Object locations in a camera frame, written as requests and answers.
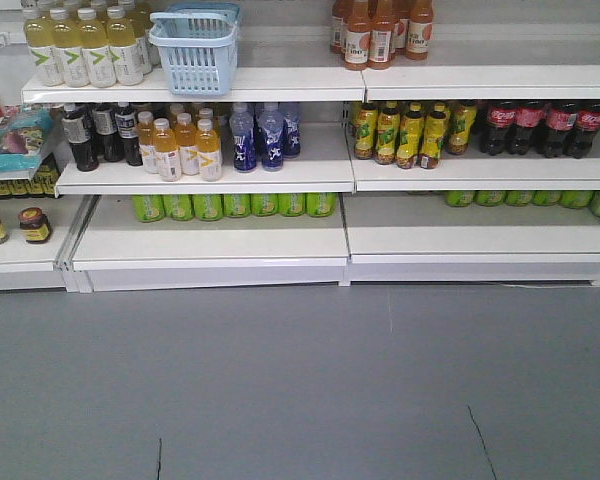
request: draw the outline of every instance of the juice bottle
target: juice bottle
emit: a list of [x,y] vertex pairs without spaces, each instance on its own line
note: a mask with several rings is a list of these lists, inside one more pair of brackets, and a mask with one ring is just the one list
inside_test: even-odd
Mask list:
[[76,23],[69,19],[69,12],[64,8],[52,8],[53,27],[51,36],[56,46],[56,55],[62,62],[64,83],[68,87],[84,87],[89,84],[87,66],[82,58],[80,30]]
[[40,83],[48,87],[64,82],[60,63],[56,59],[51,37],[51,23],[40,16],[36,8],[25,8],[22,13],[24,35],[29,44],[29,52],[36,66],[36,76]]
[[429,54],[429,40],[433,24],[431,0],[415,0],[409,17],[407,34],[407,58],[424,60]]
[[137,85],[142,82],[142,69],[140,52],[133,36],[131,21],[125,18],[125,11],[122,7],[109,7],[107,15],[109,15],[109,21],[107,21],[109,51],[113,59],[116,78],[122,85]]
[[347,20],[347,51],[344,66],[348,70],[364,70],[369,59],[371,20],[367,0],[353,0]]
[[391,65],[391,36],[396,26],[392,0],[380,0],[371,21],[371,46],[367,66],[384,70]]
[[169,120],[159,118],[153,122],[153,146],[156,149],[158,174],[165,182],[175,182],[182,177],[180,149],[173,130],[169,128]]
[[191,123],[191,115],[180,113],[176,125],[176,142],[180,147],[180,162],[182,173],[197,175],[200,173],[198,165],[198,149],[196,147],[196,127]]

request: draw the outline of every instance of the store shelf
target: store shelf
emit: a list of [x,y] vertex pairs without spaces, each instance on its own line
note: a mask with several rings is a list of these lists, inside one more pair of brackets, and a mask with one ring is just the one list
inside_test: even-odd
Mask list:
[[102,197],[73,257],[94,290],[339,282],[348,250],[328,218],[250,216],[138,222],[128,197]]
[[80,172],[70,163],[57,183],[61,194],[178,194],[178,193],[294,193],[352,192],[351,162],[344,131],[336,124],[303,124],[302,153],[285,160],[282,170],[267,172],[260,165],[249,173],[233,168],[233,151],[223,147],[222,178],[205,182],[199,175],[184,175],[177,182],[164,182],[142,167],[124,162],[103,163],[92,172]]
[[589,156],[582,159],[547,159],[530,152],[525,156],[491,157],[477,148],[472,139],[465,155],[446,152],[438,168],[403,170],[397,165],[379,165],[358,160],[354,141],[348,138],[353,173],[358,191],[404,190],[600,190],[600,134]]

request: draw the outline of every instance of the white shelf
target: white shelf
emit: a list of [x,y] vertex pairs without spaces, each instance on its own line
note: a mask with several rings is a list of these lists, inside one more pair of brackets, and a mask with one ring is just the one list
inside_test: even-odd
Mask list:
[[379,165],[353,155],[354,140],[348,138],[358,191],[405,190],[600,190],[600,134],[589,156],[544,158],[535,152],[518,156],[481,153],[473,138],[465,155],[443,152],[438,168],[404,170]]
[[282,170],[267,172],[258,165],[249,173],[233,167],[233,150],[223,146],[222,178],[205,182],[199,175],[184,175],[177,182],[164,182],[142,167],[124,161],[102,163],[92,172],[80,172],[70,163],[57,183],[61,194],[178,194],[178,193],[294,193],[352,192],[353,171],[344,130],[335,124],[303,124],[302,152],[284,161]]

